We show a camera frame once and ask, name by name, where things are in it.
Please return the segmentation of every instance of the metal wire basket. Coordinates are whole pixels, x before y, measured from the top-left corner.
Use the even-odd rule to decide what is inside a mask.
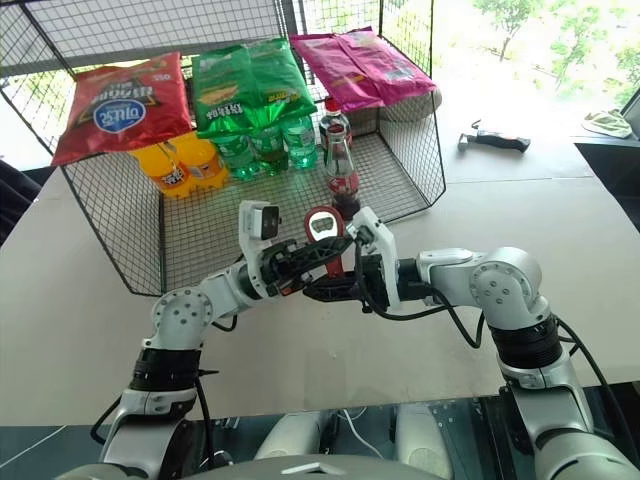
[[[105,2],[91,0],[45,0],[3,6],[0,72],[7,78],[2,95],[52,151],[69,108],[73,77],[86,66],[372,25],[430,75],[433,5],[414,2],[147,0],[132,5],[118,0],[105,7]],[[318,105],[317,124],[327,93],[305,62],[299,59],[299,64]],[[185,67],[188,75],[188,61]],[[51,76],[57,83],[39,83]],[[52,101],[50,95],[65,101]],[[429,95],[350,115],[361,200],[385,222],[429,208],[445,191],[435,110]],[[55,128],[39,123],[43,111]],[[306,211],[329,201],[319,164],[312,171],[290,169],[277,177],[234,181],[219,191],[197,190],[182,200],[159,194],[128,154],[93,157],[63,167],[63,173],[123,282],[132,293],[155,296],[197,284],[235,260],[240,253],[237,211],[243,199],[278,204],[280,238],[304,242]]]

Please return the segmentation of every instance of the orange juice bottle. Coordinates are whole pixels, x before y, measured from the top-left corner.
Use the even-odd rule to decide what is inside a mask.
[[[133,150],[142,171],[168,197],[188,197],[193,189],[189,171],[180,163],[175,147],[167,142]]]
[[[200,140],[195,132],[189,132],[172,138],[169,143],[176,147],[176,154],[195,185],[222,188],[229,173],[210,141]]]

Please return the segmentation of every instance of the chip bag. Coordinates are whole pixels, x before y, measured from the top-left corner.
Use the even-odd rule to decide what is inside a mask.
[[[291,43],[343,112],[391,106],[436,89],[431,79],[371,27],[292,35]]]
[[[100,67],[78,74],[67,129],[51,163],[135,150],[190,131],[179,53],[133,67]]]
[[[196,57],[193,91],[200,138],[262,130],[316,111],[284,38]]]

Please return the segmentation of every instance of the hammer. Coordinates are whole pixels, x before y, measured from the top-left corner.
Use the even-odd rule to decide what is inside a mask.
[[[479,126],[480,120],[477,120],[471,124],[471,128],[474,130],[473,132],[460,134],[458,150],[464,152],[469,144],[479,143],[481,145],[491,145],[498,148],[513,148],[524,153],[524,151],[529,148],[529,145],[531,145],[531,140],[528,138],[513,137],[500,132],[481,130]]]

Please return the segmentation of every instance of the pink snack bag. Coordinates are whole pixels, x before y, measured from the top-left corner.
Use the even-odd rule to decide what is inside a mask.
[[[292,35],[290,40],[343,112],[390,106],[436,89],[371,27],[342,35]]]

